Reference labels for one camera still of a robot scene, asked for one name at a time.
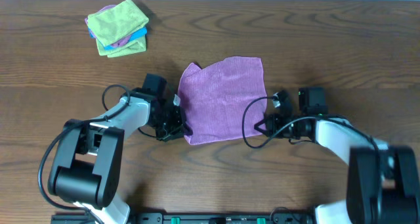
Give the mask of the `purple microfibre cloth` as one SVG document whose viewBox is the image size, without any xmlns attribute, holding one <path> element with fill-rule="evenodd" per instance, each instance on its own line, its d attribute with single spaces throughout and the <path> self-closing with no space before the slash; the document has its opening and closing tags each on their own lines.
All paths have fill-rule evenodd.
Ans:
<svg viewBox="0 0 420 224">
<path fill-rule="evenodd" d="M 260 133 L 253 126 L 267 107 L 263 63 L 257 57 L 232 56 L 206 68 L 191 63 L 183 72 L 178 96 L 192 134 L 190 145 L 201 145 Z"/>
</svg>

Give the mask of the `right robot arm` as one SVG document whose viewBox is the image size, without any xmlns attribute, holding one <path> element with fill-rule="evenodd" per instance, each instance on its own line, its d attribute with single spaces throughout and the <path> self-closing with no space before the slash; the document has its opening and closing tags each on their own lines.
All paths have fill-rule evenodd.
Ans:
<svg viewBox="0 0 420 224">
<path fill-rule="evenodd" d="M 295 115 L 287 91 L 270 97 L 277 114 L 265 116 L 255 130 L 272 139 L 298 143 L 303 137 L 327 148 L 347 166 L 346 198 L 320 205 L 314 223 L 418 223 L 419 177 L 414 151 L 390 146 L 330 114 L 324 89 L 299 89 Z"/>
</svg>

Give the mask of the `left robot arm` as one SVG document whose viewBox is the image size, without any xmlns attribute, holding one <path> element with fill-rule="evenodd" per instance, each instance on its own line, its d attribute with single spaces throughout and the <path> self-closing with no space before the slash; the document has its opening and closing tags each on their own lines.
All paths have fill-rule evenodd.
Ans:
<svg viewBox="0 0 420 224">
<path fill-rule="evenodd" d="M 117 194 L 123 143 L 145 125 L 157 141 L 192 134 L 179 96 L 161 76 L 147 74 L 118 103 L 90 120 L 68 120 L 51 142 L 38 171 L 44 199 L 64 210 L 82 210 L 93 223 L 127 223 L 129 205 Z"/>
</svg>

